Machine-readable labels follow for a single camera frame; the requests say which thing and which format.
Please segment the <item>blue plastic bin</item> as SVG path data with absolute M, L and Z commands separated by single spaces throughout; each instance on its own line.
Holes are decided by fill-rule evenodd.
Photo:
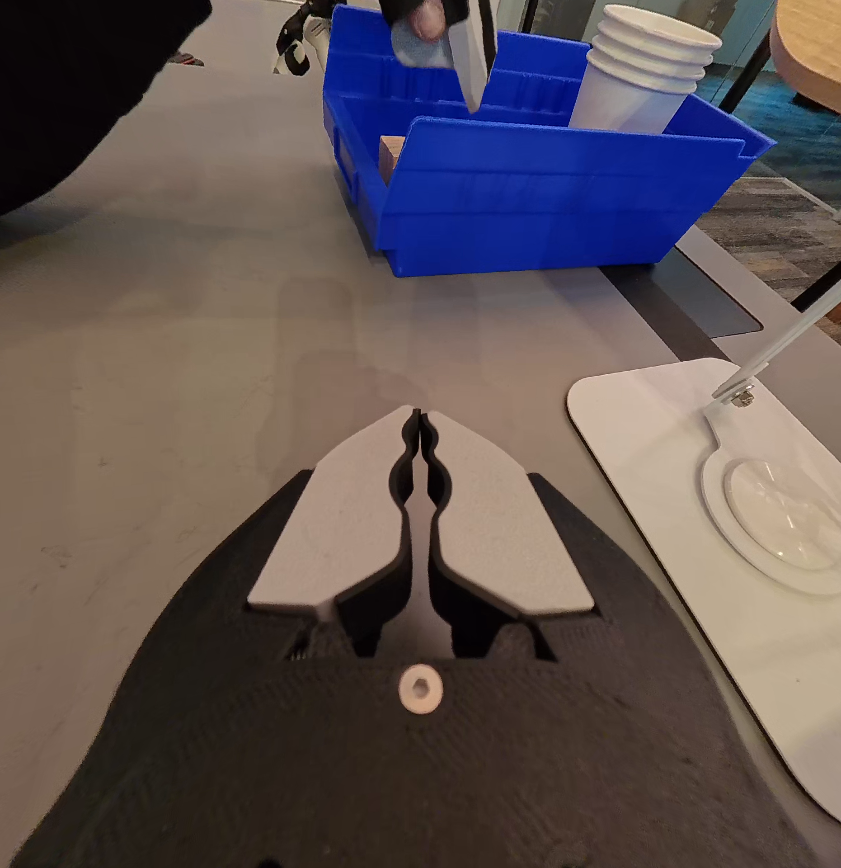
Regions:
M 340 175 L 397 277 L 654 264 L 776 142 L 689 95 L 660 135 L 568 127 L 587 43 L 498 33 L 480 110 L 402 65 L 380 12 L 334 12 L 322 102 Z M 381 136 L 405 136 L 387 187 Z

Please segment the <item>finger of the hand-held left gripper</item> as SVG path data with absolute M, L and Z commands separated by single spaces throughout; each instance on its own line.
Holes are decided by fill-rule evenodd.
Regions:
M 498 3 L 448 1 L 447 39 L 452 67 L 470 114 L 479 111 L 498 53 Z

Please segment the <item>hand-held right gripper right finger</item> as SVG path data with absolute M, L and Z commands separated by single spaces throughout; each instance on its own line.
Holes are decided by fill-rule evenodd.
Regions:
M 454 656 L 485 657 L 502 629 L 518 626 L 529 632 L 531 656 L 552 658 L 540 623 L 596 605 L 529 473 L 436 410 L 421 415 L 420 445 L 435 505 L 430 598 Z

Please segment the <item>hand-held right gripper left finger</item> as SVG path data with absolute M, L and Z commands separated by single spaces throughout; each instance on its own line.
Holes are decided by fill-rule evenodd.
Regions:
M 421 412 L 402 406 L 317 462 L 247 602 L 256 611 L 339 623 L 360 657 L 410 600 L 406 502 Z

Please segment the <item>spare black white gripper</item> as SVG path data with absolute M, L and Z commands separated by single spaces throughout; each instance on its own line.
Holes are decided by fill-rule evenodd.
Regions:
M 304 1 L 289 16 L 277 37 L 274 74 L 304 76 L 317 60 L 327 69 L 332 17 L 337 1 Z

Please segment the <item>person's left hand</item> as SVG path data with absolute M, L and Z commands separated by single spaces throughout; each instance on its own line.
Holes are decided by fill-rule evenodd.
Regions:
M 447 22 L 441 1 L 422 1 L 407 16 L 407 23 L 422 42 L 434 43 L 446 34 Z

